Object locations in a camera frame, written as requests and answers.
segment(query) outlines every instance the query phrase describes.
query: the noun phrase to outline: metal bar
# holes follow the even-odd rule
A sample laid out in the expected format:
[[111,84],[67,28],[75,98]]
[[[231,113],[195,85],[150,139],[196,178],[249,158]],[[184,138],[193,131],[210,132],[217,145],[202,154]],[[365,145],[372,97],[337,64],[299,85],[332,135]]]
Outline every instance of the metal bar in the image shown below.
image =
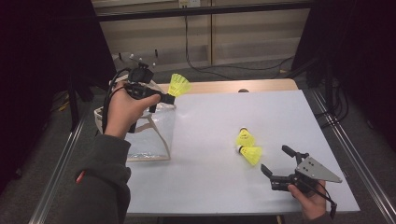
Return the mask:
[[78,140],[79,134],[81,133],[81,129],[84,125],[84,122],[88,116],[89,109],[91,108],[91,104],[83,106],[83,114],[81,120],[79,121],[76,129],[70,133],[69,138],[64,146],[64,151],[62,152],[61,158],[58,160],[56,164],[55,170],[52,173],[52,176],[47,184],[44,193],[41,195],[40,201],[38,202],[35,211],[29,221],[29,224],[42,224],[44,223],[48,211],[50,210],[50,206],[52,204],[53,199],[55,198],[56,190],[58,189],[58,185],[61,182],[61,178],[64,174],[64,169],[69,162],[73,149]]
[[[319,91],[312,91],[312,94],[314,95],[314,98],[317,101],[320,110],[322,112],[325,112],[326,103],[322,94]],[[350,141],[349,137],[347,136],[347,133],[344,131],[341,124],[338,123],[338,120],[336,118],[333,118],[330,114],[326,116],[326,120],[333,121],[331,127],[332,130],[334,131],[335,136],[340,141],[341,146],[343,147],[344,151],[348,155],[350,161],[352,162],[353,166],[355,167],[356,171],[361,177],[361,180],[363,181],[364,185],[366,186],[371,196],[373,197],[376,205],[378,206],[385,220],[388,222],[388,224],[395,224],[396,210],[389,196],[378,184],[373,174],[370,172],[369,168],[366,166],[363,159],[361,158],[361,155],[359,154],[358,150]]]
[[182,16],[199,16],[226,14],[238,12],[254,12],[254,11],[274,11],[311,8],[314,1],[302,2],[284,2],[284,3],[266,3],[257,5],[239,5],[226,7],[188,7],[188,8],[172,8],[152,11],[137,11],[125,13],[103,13],[96,17],[79,17],[79,18],[56,18],[56,22],[72,22],[72,21],[128,21],[140,19],[166,18],[166,17],[182,17]]

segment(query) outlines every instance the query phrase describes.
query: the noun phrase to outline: cable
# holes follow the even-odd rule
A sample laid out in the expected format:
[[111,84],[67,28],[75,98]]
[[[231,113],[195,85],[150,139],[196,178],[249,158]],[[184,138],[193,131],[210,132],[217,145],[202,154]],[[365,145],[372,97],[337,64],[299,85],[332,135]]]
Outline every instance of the cable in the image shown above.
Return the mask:
[[340,118],[340,116],[342,114],[343,107],[342,107],[342,103],[341,103],[341,97],[338,95],[337,99],[340,101],[340,106],[341,106],[341,109],[340,109],[339,113],[337,113],[337,115],[334,116],[334,118],[332,120],[329,120],[326,123],[322,124],[320,126],[320,129],[324,129],[324,128],[330,126],[330,125],[334,125],[334,124],[340,123],[344,118],[347,117],[347,114],[349,113],[349,102],[348,102],[348,99],[347,99],[347,93],[344,90],[343,90],[343,94],[344,94],[344,100],[346,102],[346,112]]
[[125,87],[124,87],[124,86],[119,87],[119,88],[115,89],[113,92],[111,92],[111,94],[110,94],[110,100],[111,100],[111,98],[113,97],[114,93],[116,93],[117,91],[119,91],[119,90],[121,90],[121,89],[125,89]]
[[116,75],[113,77],[113,79],[111,80],[111,82],[110,82],[110,84],[108,86],[107,94],[106,94],[106,97],[105,97],[105,100],[104,100],[104,103],[103,103],[103,113],[102,113],[102,130],[103,130],[103,133],[105,133],[105,130],[106,130],[106,127],[107,127],[107,113],[108,113],[108,107],[110,105],[110,99],[111,99],[111,96],[112,96],[111,92],[113,90],[114,83],[116,82],[117,77],[119,77],[119,75],[122,72],[125,72],[125,71],[127,71],[129,73],[129,72],[131,72],[131,68],[127,67],[127,68],[123,68],[120,71],[118,71],[116,73]]
[[340,86],[337,87],[337,90],[335,92],[335,95],[336,95],[335,104],[331,108],[328,108],[326,111],[324,111],[322,113],[314,114],[316,119],[322,117],[323,115],[331,114],[331,112],[334,112],[336,109],[338,109],[338,106],[341,106],[341,110],[342,110],[341,98],[339,97],[339,91],[340,91]]
[[330,194],[329,194],[329,192],[326,190],[326,188],[318,182],[318,183],[324,188],[324,190],[326,191],[326,194],[329,195],[329,197],[326,196],[326,194],[321,193],[321,192],[318,191],[317,189],[312,188],[310,185],[306,184],[306,183],[305,183],[304,181],[302,181],[301,179],[298,179],[297,181],[298,181],[299,183],[305,185],[306,187],[308,187],[308,188],[311,189],[312,191],[314,191],[318,196],[320,196],[320,197],[324,198],[325,200],[329,201],[329,203],[331,204],[331,208],[332,208],[331,211],[330,211],[330,217],[331,217],[332,219],[334,219],[335,212],[336,212],[336,210],[337,210],[337,203],[335,203],[335,202],[332,200],[332,197],[330,197]]
[[277,66],[278,67],[277,74],[274,77],[271,77],[270,79],[274,79],[274,78],[278,77],[280,75],[280,71],[281,71],[280,68],[281,68],[282,64],[284,64],[285,62],[287,62],[288,60],[293,59],[293,58],[294,58],[294,56],[291,56],[291,57],[283,60],[282,62],[280,62],[280,64]]
[[191,62],[190,62],[190,55],[189,55],[189,39],[188,39],[189,23],[188,23],[188,20],[187,20],[187,16],[184,17],[184,22],[185,22],[185,24],[186,24],[186,61],[187,61],[187,64],[189,65],[189,67],[192,68],[192,69],[194,69],[194,70],[197,71],[197,72],[201,72],[201,73],[210,73],[210,74],[217,75],[217,76],[219,76],[219,77],[224,77],[224,78],[227,78],[227,79],[230,79],[230,80],[235,80],[234,78],[226,77],[226,76],[224,76],[224,75],[222,75],[222,74],[218,74],[218,73],[214,73],[214,72],[202,71],[202,70],[200,70],[200,69],[194,67],[194,66],[191,64]]
[[[271,66],[271,67],[266,67],[266,68],[246,68],[246,67],[240,67],[240,66],[234,66],[234,65],[212,65],[212,66],[206,66],[206,67],[197,68],[197,67],[194,67],[191,64],[191,62],[190,62],[189,38],[188,38],[189,22],[187,20],[187,16],[184,17],[184,22],[185,22],[185,25],[186,25],[186,35],[185,35],[185,39],[186,39],[186,61],[187,61],[187,64],[189,65],[189,67],[192,68],[193,70],[197,71],[197,72],[214,74],[214,75],[217,75],[217,76],[220,76],[220,77],[224,77],[224,78],[227,78],[227,79],[230,79],[230,80],[235,80],[234,78],[226,77],[226,76],[224,76],[222,74],[219,74],[219,73],[208,72],[208,71],[203,71],[203,70],[210,69],[210,68],[218,68],[218,67],[219,68],[236,68],[236,69],[244,69],[244,70],[252,70],[252,71],[264,71],[264,70],[270,70],[270,69],[279,67],[279,70],[280,70],[280,66],[283,63],[285,63],[286,61],[288,61],[288,60],[290,60],[290,59],[292,59],[294,57],[294,56],[291,56],[291,57],[283,60],[281,63],[279,63],[277,65],[274,65],[274,66]],[[271,79],[276,78],[277,76],[279,76],[279,72],[278,72],[278,74],[276,74],[276,76],[271,77]]]

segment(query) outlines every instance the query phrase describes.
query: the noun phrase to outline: clear plastic bag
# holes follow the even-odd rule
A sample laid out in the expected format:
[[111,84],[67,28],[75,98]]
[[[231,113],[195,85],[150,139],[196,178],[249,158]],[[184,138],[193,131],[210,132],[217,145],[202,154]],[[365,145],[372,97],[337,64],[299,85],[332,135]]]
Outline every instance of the clear plastic bag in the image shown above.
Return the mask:
[[131,143],[127,161],[169,161],[175,127],[175,106],[157,104],[155,113],[145,111],[134,133],[127,133]]

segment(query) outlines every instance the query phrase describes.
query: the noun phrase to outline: white sheet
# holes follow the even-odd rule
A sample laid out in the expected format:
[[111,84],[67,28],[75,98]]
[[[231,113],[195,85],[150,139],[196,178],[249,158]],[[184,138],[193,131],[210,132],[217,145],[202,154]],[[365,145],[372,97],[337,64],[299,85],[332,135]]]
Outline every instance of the white sheet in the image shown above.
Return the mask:
[[289,192],[273,191],[260,165],[234,149],[241,127],[263,149],[261,163],[290,175],[287,145],[308,152],[343,179],[328,183],[337,211],[359,211],[356,200],[301,91],[189,94],[176,100],[170,161],[128,162],[135,215],[251,215],[300,211]]

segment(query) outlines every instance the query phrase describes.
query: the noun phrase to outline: yellow shuttlecock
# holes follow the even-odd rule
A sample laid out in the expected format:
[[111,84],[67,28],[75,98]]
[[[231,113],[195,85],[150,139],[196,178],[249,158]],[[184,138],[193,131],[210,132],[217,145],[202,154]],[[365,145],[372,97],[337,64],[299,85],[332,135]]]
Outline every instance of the yellow shuttlecock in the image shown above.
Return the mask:
[[261,147],[241,147],[238,146],[237,150],[241,153],[245,159],[252,165],[256,165],[259,162],[260,157],[262,156],[262,148]]
[[248,132],[247,128],[241,128],[241,131],[238,134],[238,137],[236,137],[236,144],[238,146],[243,146],[243,147],[253,147],[254,146],[254,137]]
[[171,78],[171,83],[169,85],[168,93],[175,97],[190,90],[190,82],[184,78],[182,75],[173,74]]

